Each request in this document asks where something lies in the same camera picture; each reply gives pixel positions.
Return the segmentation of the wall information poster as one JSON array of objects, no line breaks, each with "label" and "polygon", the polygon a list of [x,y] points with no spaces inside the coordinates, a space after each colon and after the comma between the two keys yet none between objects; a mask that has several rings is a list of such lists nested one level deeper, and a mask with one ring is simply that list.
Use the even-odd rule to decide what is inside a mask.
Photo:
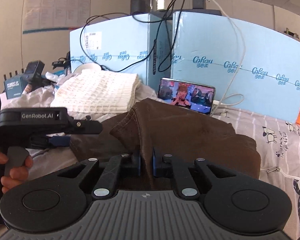
[{"label": "wall information poster", "polygon": [[91,0],[24,0],[22,33],[72,30],[85,24]]}]

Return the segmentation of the dark blue product box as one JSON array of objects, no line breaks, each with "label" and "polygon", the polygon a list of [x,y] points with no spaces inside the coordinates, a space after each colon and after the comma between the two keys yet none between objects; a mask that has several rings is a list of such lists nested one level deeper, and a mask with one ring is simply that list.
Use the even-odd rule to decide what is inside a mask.
[{"label": "dark blue product box", "polygon": [[20,97],[27,86],[27,75],[19,74],[4,81],[7,99]]}]

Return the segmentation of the smartphone showing video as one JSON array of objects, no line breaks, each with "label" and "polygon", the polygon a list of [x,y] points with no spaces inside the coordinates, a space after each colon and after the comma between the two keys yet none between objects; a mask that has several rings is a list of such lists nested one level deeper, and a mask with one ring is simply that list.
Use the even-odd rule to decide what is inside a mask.
[{"label": "smartphone showing video", "polygon": [[162,78],[158,98],[174,106],[210,115],[216,89],[186,81]]}]

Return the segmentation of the brown leather jacket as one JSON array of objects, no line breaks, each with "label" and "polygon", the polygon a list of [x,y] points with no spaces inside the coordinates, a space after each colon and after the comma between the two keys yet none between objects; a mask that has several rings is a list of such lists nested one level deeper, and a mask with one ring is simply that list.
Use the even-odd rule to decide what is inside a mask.
[{"label": "brown leather jacket", "polygon": [[254,139],[237,134],[232,124],[166,103],[144,99],[128,112],[102,122],[99,135],[73,135],[70,149],[78,161],[101,162],[122,153],[138,153],[145,170],[138,178],[119,176],[119,188],[169,190],[167,179],[151,178],[152,152],[175,155],[186,162],[207,160],[259,178],[261,157]]}]

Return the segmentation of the white waffle blanket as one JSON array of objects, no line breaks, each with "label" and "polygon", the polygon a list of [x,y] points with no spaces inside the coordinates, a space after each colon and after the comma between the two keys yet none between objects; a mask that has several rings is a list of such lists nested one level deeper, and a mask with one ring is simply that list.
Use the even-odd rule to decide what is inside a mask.
[{"label": "white waffle blanket", "polygon": [[140,84],[137,74],[85,69],[59,86],[50,106],[74,113],[124,113],[133,106]]}]

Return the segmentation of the light blue foam board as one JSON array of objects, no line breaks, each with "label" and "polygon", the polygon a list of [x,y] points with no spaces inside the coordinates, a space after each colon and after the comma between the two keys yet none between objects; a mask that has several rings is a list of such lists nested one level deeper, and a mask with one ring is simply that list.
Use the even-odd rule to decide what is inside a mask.
[{"label": "light blue foam board", "polygon": [[173,15],[173,79],[209,85],[215,99],[295,122],[300,111],[300,42],[224,16]]},{"label": "light blue foam board", "polygon": [[153,14],[124,16],[70,32],[71,70],[96,63],[106,70],[138,74],[157,89],[171,75],[172,25]]}]

